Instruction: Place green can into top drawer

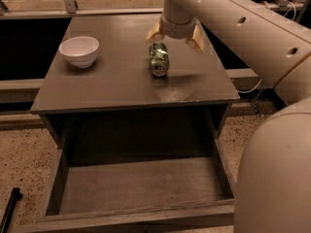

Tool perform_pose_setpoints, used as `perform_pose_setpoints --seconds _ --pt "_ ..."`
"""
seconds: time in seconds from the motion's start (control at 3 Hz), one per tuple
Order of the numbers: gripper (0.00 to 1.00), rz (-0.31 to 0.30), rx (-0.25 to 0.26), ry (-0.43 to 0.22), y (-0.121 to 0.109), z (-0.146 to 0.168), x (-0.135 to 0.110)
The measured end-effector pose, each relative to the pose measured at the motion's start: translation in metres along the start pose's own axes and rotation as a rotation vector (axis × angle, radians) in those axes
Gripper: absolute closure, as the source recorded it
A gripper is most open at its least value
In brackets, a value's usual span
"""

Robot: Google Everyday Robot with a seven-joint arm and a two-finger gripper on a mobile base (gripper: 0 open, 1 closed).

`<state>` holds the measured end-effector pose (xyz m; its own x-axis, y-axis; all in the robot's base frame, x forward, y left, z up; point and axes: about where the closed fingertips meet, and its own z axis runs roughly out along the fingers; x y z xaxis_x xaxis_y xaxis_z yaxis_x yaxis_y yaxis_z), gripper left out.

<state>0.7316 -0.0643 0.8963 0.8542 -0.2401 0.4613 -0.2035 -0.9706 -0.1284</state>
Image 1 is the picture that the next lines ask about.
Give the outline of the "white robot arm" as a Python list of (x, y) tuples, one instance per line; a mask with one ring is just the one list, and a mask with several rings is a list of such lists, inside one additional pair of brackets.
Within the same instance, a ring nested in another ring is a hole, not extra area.
[(164, 0), (157, 33), (200, 48), (200, 21), (273, 88), (286, 108), (240, 161), (234, 233), (311, 233), (311, 39), (308, 28), (252, 0)]

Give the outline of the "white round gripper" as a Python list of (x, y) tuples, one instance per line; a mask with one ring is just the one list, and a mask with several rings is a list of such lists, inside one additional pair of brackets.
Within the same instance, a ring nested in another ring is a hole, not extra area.
[(189, 22), (172, 22), (165, 15), (160, 19), (147, 33), (146, 42), (155, 43), (161, 41), (165, 36), (173, 39), (186, 39), (187, 45), (198, 53), (203, 53), (205, 44), (202, 38), (201, 30), (196, 26), (196, 19), (190, 18)]

